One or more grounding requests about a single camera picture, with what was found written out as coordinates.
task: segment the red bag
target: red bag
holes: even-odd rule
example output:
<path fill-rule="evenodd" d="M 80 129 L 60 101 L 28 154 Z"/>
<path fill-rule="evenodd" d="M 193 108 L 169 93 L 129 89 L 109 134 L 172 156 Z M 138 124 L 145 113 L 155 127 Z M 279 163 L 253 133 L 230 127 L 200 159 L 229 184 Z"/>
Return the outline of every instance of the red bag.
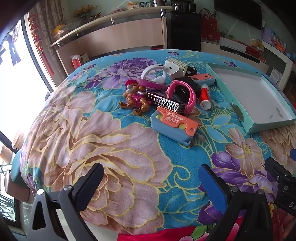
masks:
<path fill-rule="evenodd" d="M 200 31 L 200 35 L 201 35 L 201 39 L 204 39 L 204 40 L 209 40 L 217 43 L 220 41 L 220 33 L 216 31 L 202 29 Z"/>
<path fill-rule="evenodd" d="M 208 15 L 204 14 L 201 21 L 202 29 L 208 29 L 211 31 L 217 31 L 218 29 L 218 21 L 217 19 L 214 19 L 210 13 L 210 11 L 206 8 L 203 8 L 200 10 L 200 14 L 202 14 L 202 11 L 206 10 Z"/>

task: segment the teal box lid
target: teal box lid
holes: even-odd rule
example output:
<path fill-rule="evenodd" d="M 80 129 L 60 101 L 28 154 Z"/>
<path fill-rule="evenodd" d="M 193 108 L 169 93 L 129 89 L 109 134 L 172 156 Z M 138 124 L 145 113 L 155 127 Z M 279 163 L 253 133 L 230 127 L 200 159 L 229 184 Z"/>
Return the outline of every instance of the teal box lid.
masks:
<path fill-rule="evenodd" d="M 263 75 L 231 66 L 207 64 L 247 134 L 293 124 L 296 116 Z"/>

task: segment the harmonica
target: harmonica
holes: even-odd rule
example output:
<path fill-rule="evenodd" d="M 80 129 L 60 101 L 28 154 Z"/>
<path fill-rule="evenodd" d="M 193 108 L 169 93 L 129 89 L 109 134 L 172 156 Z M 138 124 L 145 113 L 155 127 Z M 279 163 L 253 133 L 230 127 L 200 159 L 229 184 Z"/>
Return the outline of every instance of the harmonica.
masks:
<path fill-rule="evenodd" d="M 186 104 L 179 103 L 149 92 L 146 92 L 146 100 L 150 100 L 153 104 L 162 106 L 179 114 L 183 114 L 186 107 Z"/>

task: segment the pink watch strap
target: pink watch strap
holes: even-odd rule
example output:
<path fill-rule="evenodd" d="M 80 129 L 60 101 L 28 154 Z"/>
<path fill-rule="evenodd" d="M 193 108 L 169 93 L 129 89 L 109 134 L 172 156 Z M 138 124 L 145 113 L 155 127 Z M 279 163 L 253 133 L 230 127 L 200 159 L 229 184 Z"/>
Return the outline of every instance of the pink watch strap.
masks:
<path fill-rule="evenodd" d="M 137 81 L 139 85 L 145 86 L 151 89 L 162 90 L 162 91 L 166 91 L 168 89 L 168 85 L 159 84 L 153 81 L 144 80 L 144 79 L 139 79 Z"/>
<path fill-rule="evenodd" d="M 196 104 L 196 95 L 193 91 L 193 89 L 190 87 L 190 85 L 188 85 L 187 83 L 183 82 L 183 81 L 179 81 L 179 80 L 173 80 L 172 84 L 169 86 L 166 94 L 167 94 L 167 98 L 170 99 L 173 97 L 173 94 L 174 94 L 174 90 L 175 90 L 175 87 L 178 86 L 178 85 L 183 85 L 185 87 L 187 87 L 189 89 L 189 101 L 188 101 L 188 104 L 185 108 L 186 110 L 186 113 L 185 114 L 191 114 L 195 104 Z"/>

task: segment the black cabinet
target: black cabinet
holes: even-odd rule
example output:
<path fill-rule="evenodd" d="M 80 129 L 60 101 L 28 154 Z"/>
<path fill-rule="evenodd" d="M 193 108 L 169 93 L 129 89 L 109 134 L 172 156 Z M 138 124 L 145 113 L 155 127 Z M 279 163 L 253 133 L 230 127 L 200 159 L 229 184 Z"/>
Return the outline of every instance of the black cabinet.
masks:
<path fill-rule="evenodd" d="M 200 51 L 201 15 L 171 12 L 171 48 Z"/>

